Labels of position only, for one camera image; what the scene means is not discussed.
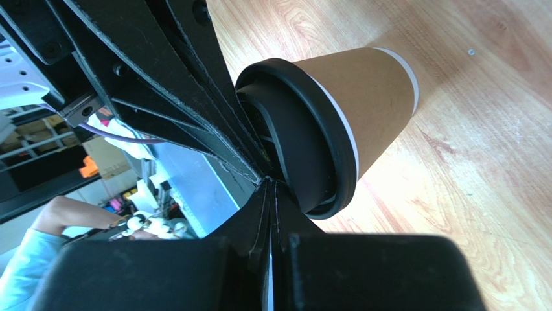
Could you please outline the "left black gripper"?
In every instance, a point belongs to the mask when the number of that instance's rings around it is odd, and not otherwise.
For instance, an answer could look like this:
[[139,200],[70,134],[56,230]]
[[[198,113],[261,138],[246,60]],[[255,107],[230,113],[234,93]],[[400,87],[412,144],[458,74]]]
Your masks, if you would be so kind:
[[42,99],[64,118],[111,108],[112,52],[81,19],[78,1],[2,1],[1,34],[48,89]]

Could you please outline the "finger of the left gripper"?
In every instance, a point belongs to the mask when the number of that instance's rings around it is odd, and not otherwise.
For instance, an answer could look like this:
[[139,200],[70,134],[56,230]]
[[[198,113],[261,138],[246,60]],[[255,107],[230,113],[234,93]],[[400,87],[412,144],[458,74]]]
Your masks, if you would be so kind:
[[[111,101],[160,97],[234,148],[259,182],[268,174],[268,155],[237,98],[205,1],[78,1],[77,7],[112,52]],[[123,121],[113,102],[111,109]]]
[[149,136],[213,157],[253,183],[259,174],[234,148],[215,134],[200,128],[193,119],[160,97],[113,97],[123,121]]

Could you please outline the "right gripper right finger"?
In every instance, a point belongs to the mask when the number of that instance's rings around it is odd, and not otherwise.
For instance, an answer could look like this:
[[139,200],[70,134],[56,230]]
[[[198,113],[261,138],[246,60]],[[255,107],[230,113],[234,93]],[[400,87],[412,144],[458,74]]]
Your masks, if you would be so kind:
[[279,259],[303,240],[322,236],[324,231],[300,210],[285,185],[273,181],[272,191],[272,259]]

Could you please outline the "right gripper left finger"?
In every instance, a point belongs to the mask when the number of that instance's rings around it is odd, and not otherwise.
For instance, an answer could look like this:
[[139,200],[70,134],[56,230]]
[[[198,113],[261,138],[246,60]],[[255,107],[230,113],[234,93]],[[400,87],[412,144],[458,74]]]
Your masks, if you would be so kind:
[[207,238],[225,238],[251,273],[264,276],[270,252],[272,205],[273,181],[266,179],[255,189],[245,206]]

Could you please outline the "black plastic cup lid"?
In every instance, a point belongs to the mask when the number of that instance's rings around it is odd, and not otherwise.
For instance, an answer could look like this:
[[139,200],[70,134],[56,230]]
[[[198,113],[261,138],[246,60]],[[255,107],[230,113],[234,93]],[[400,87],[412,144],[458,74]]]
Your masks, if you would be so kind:
[[236,92],[301,212],[325,220],[348,206],[358,156],[328,91],[292,62],[270,58],[246,67]]

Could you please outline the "brown paper coffee cup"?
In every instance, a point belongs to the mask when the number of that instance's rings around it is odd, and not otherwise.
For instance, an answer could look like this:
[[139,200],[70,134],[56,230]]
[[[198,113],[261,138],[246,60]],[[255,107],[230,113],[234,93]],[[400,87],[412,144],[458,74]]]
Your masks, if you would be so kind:
[[337,109],[361,178],[403,131],[419,103],[417,77],[396,52],[362,47],[296,61]]

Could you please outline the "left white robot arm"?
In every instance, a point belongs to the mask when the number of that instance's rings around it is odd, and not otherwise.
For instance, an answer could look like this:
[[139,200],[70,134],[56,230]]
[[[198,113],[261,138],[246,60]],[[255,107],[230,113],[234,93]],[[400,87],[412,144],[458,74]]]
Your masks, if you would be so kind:
[[271,170],[205,1],[2,1],[1,106],[26,104],[74,125],[108,108],[253,183]]

